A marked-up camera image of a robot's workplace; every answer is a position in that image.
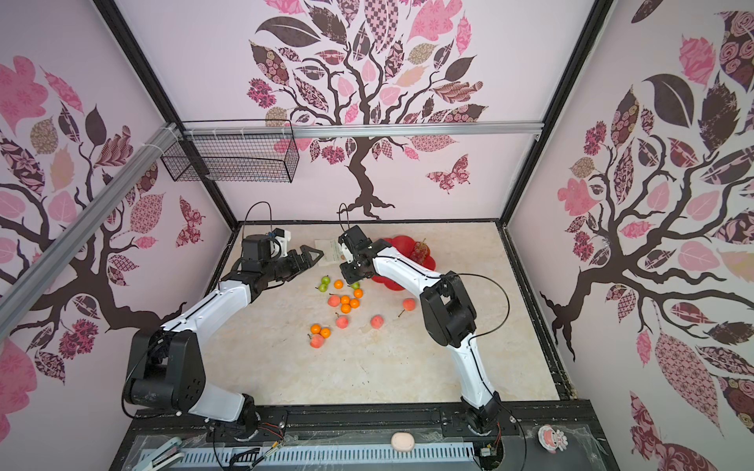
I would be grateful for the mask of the purple fake grape bunch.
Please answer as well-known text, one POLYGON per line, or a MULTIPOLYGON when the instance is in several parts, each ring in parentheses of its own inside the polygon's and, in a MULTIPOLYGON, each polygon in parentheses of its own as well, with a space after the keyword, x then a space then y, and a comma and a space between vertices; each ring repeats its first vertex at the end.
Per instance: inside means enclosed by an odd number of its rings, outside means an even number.
POLYGON ((423 265, 430 255, 430 249, 425 241, 417 241, 410 253, 410 259, 419 265, 423 265))

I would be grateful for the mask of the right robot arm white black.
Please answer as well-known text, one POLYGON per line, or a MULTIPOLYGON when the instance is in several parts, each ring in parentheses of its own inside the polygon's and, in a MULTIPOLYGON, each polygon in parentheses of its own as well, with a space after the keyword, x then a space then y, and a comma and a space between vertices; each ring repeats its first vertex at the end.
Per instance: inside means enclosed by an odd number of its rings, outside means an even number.
POLYGON ((402 255, 388 241, 371 241, 357 226, 344 231, 338 245, 345 257, 340 269, 347 282, 382 277, 418 299, 429 337, 451 351, 469 428, 479 435, 494 429, 503 411, 502 398, 481 360, 477 312, 461 275, 429 270, 402 255))

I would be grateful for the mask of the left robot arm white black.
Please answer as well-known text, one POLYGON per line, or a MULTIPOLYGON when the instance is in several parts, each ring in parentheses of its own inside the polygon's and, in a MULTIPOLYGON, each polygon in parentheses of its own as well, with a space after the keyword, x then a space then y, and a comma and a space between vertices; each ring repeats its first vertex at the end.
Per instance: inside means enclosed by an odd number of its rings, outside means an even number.
POLYGON ((308 245, 289 249, 290 239, 280 229, 245 237, 240 258, 205 298, 157 328, 139 330, 131 345, 122 404, 201 417, 228 427, 242 440, 256 434, 260 418, 253 397, 211 384, 202 349, 263 292, 284 286, 323 258, 322 250, 308 245))

